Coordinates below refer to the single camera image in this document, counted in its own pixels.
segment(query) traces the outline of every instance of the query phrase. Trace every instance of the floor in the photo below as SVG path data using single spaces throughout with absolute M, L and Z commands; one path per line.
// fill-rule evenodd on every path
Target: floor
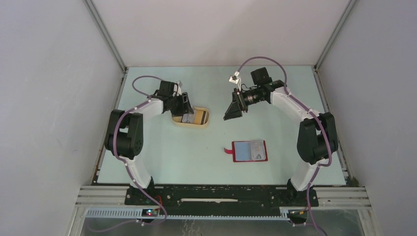
M 246 66 L 240 73 L 242 82 L 253 85 L 250 72 L 261 66 Z M 298 124 L 278 108 L 260 102 L 249 107 L 241 118 L 223 120 L 234 84 L 228 82 L 237 66 L 131 67 L 118 109 L 127 110 L 142 103 L 145 96 L 132 88 L 132 81 L 141 75 L 154 75 L 168 81 L 181 81 L 191 105 L 210 110 L 206 129 L 175 126 L 166 112 L 144 124 L 143 158 L 156 183 L 165 184 L 286 184 L 300 157 L 297 153 Z M 273 80 L 284 80 L 281 70 L 267 66 Z M 310 66 L 285 66 L 288 87 L 293 94 L 312 108 L 323 112 L 320 95 Z M 140 79 L 136 87 L 153 93 L 159 81 Z M 223 148 L 232 141 L 265 140 L 267 162 L 235 163 Z M 99 171 L 98 183 L 129 183 L 123 164 L 106 151 Z M 318 185 L 344 185 L 345 180 L 337 154 L 333 163 L 322 168 L 314 181 Z

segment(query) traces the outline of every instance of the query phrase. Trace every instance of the camera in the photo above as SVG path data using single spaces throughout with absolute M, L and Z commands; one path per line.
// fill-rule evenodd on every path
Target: camera
M 255 86 L 250 87 L 249 90 L 239 91 L 237 88 L 233 90 L 232 102 L 223 117 L 224 120 L 241 117 L 242 112 L 248 111 L 249 105 L 262 101 L 270 104 L 271 92 L 284 86 L 281 80 L 272 81 L 265 67 L 252 71 L 250 75 Z

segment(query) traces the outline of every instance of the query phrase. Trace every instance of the wall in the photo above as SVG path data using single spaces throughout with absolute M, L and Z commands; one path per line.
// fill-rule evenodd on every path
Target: wall
M 417 2 L 362 0 L 320 73 L 385 235 L 415 235 Z
M 348 2 L 94 1 L 127 66 L 313 65 Z
M 0 7 L 0 235 L 64 235 L 121 71 L 81 0 Z

